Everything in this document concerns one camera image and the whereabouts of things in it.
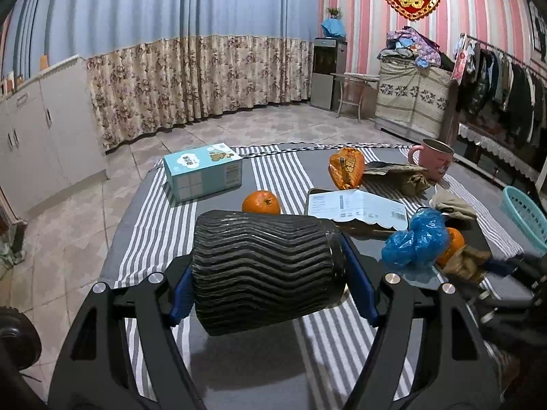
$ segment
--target cabinet door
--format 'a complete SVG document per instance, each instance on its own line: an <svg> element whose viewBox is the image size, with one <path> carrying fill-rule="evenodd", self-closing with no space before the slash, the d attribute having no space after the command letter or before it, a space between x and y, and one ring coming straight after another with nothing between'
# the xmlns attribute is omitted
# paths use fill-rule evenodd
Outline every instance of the cabinet door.
<svg viewBox="0 0 547 410"><path fill-rule="evenodd" d="M21 209L24 205L24 194L19 189L20 171L17 167L17 151L6 103L2 103L0 105L0 186L13 212L20 217L25 209Z"/></svg>
<svg viewBox="0 0 547 410"><path fill-rule="evenodd" d="M70 184L106 169L82 60L40 80L49 132Z"/></svg>
<svg viewBox="0 0 547 410"><path fill-rule="evenodd" d="M17 153L17 180L24 197L21 209L28 210L68 187L47 128L40 97L24 103L9 118Z"/></svg>

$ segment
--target tissue box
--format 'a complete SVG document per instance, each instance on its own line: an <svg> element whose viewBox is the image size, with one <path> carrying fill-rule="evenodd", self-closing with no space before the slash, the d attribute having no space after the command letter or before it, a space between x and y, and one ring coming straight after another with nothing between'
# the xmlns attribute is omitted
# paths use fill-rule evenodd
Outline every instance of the tissue box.
<svg viewBox="0 0 547 410"><path fill-rule="evenodd" d="M224 143L169 154L163 166L177 202L241 185L242 159Z"/></svg>

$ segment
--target blue curtain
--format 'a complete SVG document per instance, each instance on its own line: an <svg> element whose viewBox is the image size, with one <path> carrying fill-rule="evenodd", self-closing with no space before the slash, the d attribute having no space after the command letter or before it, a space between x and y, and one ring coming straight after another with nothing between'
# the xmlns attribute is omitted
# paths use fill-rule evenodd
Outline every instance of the blue curtain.
<svg viewBox="0 0 547 410"><path fill-rule="evenodd" d="M3 78L28 79L50 64L162 38L255 35L312 40L319 0L18 0L6 39Z"/></svg>

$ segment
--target laundry basket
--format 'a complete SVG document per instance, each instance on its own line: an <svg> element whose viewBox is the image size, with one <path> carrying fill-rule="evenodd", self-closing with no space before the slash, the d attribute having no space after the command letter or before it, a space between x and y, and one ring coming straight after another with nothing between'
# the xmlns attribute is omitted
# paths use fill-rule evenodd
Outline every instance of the laundry basket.
<svg viewBox="0 0 547 410"><path fill-rule="evenodd" d="M547 219L530 197L515 187L506 186L502 210L536 248L547 252Z"/></svg>

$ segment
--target ridged black cylinder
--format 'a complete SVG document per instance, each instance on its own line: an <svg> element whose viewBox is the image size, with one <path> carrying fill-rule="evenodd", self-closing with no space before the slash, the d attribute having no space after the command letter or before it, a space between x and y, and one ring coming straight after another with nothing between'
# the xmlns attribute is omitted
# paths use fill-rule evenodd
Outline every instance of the ridged black cylinder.
<svg viewBox="0 0 547 410"><path fill-rule="evenodd" d="M238 211L209 211L196 221L196 314L211 336L319 311L340 299L345 281L331 221Z"/></svg>

